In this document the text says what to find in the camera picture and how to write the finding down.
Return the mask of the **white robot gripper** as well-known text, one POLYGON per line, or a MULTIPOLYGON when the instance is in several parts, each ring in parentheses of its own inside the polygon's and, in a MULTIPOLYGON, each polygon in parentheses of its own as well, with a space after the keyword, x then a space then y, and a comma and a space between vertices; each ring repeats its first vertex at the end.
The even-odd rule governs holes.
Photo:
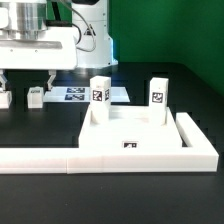
POLYGON ((1 69, 49 70, 50 91, 56 70, 77 66, 75 29, 48 27, 45 6, 0 6, 0 84, 7 79, 1 69))

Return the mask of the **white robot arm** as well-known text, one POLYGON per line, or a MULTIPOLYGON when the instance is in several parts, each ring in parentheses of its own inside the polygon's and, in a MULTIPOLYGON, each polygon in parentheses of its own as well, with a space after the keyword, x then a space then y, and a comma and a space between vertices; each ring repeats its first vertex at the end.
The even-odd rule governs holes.
POLYGON ((0 0, 0 87, 7 70, 93 73, 115 66, 109 0, 0 0))

